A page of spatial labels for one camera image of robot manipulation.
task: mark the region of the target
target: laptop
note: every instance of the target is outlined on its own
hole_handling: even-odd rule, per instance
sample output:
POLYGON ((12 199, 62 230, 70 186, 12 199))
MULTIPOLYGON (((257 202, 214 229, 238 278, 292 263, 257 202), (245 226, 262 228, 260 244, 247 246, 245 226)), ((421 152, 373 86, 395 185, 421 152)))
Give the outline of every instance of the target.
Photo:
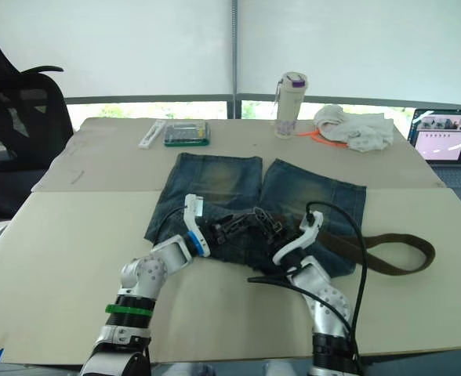
POLYGON ((461 200, 461 110, 416 110, 408 141, 461 200))

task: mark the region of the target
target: table surface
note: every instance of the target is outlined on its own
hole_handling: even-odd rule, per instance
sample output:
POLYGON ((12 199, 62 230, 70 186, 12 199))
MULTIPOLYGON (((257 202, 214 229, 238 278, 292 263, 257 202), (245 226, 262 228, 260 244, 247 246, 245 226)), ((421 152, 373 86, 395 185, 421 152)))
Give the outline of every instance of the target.
MULTIPOLYGON (((413 147, 394 130, 394 144, 368 153, 317 143, 310 137, 274 136, 265 120, 211 120, 209 146, 168 148, 162 136, 149 150, 138 143, 153 119, 87 119, 34 191, 162 190, 181 152, 233 157, 259 156, 263 172, 275 158, 353 184, 371 188, 444 187, 413 147)), ((312 128, 300 121, 299 130, 312 128)))
MULTIPOLYGON (((33 193, 0 238, 0 348, 6 363, 83 363, 107 319, 119 271, 148 253, 159 193, 33 193)), ((461 347, 461 204, 449 189, 368 189, 363 233, 414 233, 437 257, 406 277, 368 273, 358 325, 364 354, 461 347)), ((408 246, 375 250, 399 266, 408 246)), ((151 323, 154 362, 309 356, 300 295, 251 285, 250 268, 197 259, 172 275, 151 323)), ((354 303, 359 269, 333 280, 354 303)))
MULTIPOLYGON (((151 124, 86 121, 0 237, 2 362, 85 361, 122 266, 151 248, 143 235, 180 151, 259 155, 264 171, 279 157, 368 185, 364 234, 413 233, 436 247, 437 259, 407 277, 368 274, 361 352, 461 346, 461 203, 399 133, 392 147, 361 154, 308 138, 277 139, 268 121, 210 121, 211 146, 171 149, 159 139, 141 150, 151 124)), ((397 248, 379 252, 399 266, 418 262, 407 246, 397 248)), ((251 275, 244 266, 199 259, 171 276, 151 323, 152 360, 310 356, 312 323, 301 296, 247 284, 251 275)), ((354 302, 358 278, 357 270, 333 284, 354 302)))

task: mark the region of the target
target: water bottle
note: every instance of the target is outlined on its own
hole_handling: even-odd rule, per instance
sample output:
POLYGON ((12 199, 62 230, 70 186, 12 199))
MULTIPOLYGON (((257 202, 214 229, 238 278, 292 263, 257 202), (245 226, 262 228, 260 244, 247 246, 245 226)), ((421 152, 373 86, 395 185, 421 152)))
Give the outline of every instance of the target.
POLYGON ((274 121, 274 134, 280 139, 292 136, 307 86, 307 76, 298 72, 285 73, 278 82, 278 116, 274 121))

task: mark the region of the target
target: green ring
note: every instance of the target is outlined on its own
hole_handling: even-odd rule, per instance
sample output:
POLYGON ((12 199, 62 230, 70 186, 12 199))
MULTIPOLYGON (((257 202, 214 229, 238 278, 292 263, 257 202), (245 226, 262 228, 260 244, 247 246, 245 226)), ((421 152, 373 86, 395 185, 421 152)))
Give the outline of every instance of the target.
POLYGON ((152 317, 152 311, 143 308, 124 307, 123 305, 109 304, 105 308, 106 313, 132 313, 133 315, 142 315, 152 317))

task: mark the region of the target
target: laptop screen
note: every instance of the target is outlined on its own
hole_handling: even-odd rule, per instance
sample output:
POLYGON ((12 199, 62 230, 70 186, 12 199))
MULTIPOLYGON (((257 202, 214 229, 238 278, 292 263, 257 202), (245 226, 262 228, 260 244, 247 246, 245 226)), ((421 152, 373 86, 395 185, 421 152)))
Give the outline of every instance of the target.
POLYGON ((408 141, 431 165, 461 165, 461 110, 416 110, 408 141))

